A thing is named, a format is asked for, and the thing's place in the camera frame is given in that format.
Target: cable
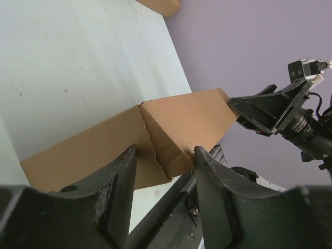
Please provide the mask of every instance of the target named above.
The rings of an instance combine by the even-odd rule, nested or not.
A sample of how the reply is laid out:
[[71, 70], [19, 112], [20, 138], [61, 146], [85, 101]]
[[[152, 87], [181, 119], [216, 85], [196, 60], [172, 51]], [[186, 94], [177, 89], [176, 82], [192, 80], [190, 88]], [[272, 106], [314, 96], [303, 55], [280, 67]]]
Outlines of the cable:
[[318, 93], [315, 93], [315, 92], [310, 92], [309, 95], [315, 95], [318, 98], [320, 98], [320, 102], [318, 103], [318, 106], [317, 106], [317, 109], [316, 109], [316, 115], [317, 115], [318, 119], [320, 119], [321, 118], [320, 109], [321, 109], [321, 106], [322, 106], [322, 103], [323, 103], [323, 99]]

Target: brown cardboard box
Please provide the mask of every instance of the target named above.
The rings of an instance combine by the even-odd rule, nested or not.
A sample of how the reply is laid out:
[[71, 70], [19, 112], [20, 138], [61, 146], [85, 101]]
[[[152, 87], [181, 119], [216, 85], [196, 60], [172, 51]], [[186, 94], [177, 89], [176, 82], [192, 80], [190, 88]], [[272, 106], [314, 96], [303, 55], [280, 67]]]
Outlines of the brown cardboard box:
[[221, 89], [136, 105], [21, 162], [32, 187], [58, 191], [136, 144], [135, 189], [167, 183], [193, 169], [196, 145], [210, 150], [237, 119]]
[[171, 17], [181, 8], [179, 0], [136, 0], [155, 12], [165, 16]]

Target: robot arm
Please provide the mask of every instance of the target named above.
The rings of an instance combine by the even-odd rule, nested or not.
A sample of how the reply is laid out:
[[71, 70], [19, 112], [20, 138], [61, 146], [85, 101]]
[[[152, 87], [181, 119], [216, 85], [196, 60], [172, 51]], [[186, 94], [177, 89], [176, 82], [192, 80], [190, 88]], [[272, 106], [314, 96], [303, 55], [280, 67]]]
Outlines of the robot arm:
[[[288, 65], [291, 84], [275, 92], [270, 85], [254, 96], [231, 98], [228, 105], [241, 116], [239, 124], [265, 136], [280, 133], [301, 149], [303, 162], [323, 160], [320, 169], [332, 171], [332, 107], [321, 115], [322, 98], [310, 90], [323, 81], [322, 73], [332, 68], [332, 61], [314, 61], [312, 58]], [[301, 108], [310, 95], [317, 95], [320, 104], [316, 110]]]

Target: white table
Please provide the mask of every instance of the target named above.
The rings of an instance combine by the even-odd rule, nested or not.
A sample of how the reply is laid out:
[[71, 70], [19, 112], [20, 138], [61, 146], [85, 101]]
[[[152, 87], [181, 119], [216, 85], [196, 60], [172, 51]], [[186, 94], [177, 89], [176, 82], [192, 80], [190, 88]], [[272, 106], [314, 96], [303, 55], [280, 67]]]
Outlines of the white table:
[[[135, 0], [0, 3], [0, 184], [23, 160], [144, 100], [190, 92], [161, 15]], [[130, 230], [174, 181], [134, 193]]]

